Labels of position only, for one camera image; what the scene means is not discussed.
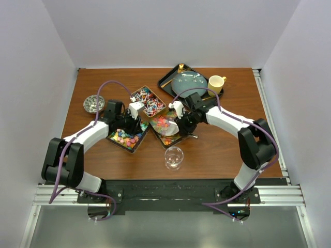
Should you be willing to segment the metal scoop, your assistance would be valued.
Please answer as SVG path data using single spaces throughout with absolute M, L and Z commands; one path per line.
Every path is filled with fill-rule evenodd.
M 161 132 L 161 134 L 163 136 L 173 136 L 173 135 L 179 134 L 179 128 L 178 128 L 177 124 L 175 123 L 174 119 L 169 120 L 167 123 L 169 124 L 169 126 L 166 127 L 164 131 Z M 193 137 L 195 139 L 199 138 L 194 133 L 192 135 L 189 135 L 189 137 Z

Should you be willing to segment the clear glass jar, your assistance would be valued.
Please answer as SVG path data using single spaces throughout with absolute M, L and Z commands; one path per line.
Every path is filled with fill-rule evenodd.
M 183 151 L 176 146 L 169 147 L 164 153 L 164 162 L 167 169 L 176 171 L 181 168 L 184 159 Z

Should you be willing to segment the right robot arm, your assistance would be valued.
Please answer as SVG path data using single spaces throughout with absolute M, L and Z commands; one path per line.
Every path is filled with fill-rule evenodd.
M 248 191 L 261 173 L 278 161 L 279 147 L 266 120 L 252 120 L 235 115 L 221 107 L 218 96 L 216 101 L 217 105 L 213 106 L 193 93 L 186 98 L 189 111 L 185 110 L 177 98 L 169 103 L 169 108 L 176 111 L 175 123 L 182 136 L 191 134 L 197 124 L 204 122 L 219 127 L 238 139 L 243 164 L 230 186 L 222 191 L 226 197 L 222 204 L 231 201 L 242 203 L 248 198 Z

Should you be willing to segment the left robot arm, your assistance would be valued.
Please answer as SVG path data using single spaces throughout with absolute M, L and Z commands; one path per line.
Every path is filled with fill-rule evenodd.
M 103 114 L 97 113 L 96 119 L 85 128 L 66 138 L 50 140 L 41 172 L 43 180 L 54 183 L 49 203 L 59 194 L 57 188 L 60 184 L 89 192 L 89 197 L 96 203 L 106 199 L 107 190 L 102 187 L 103 179 L 84 169 L 84 154 L 118 129 L 129 135 L 142 131 L 139 111 L 144 108 L 144 104 L 133 102 L 122 110 L 123 105 L 120 101 L 110 100 Z

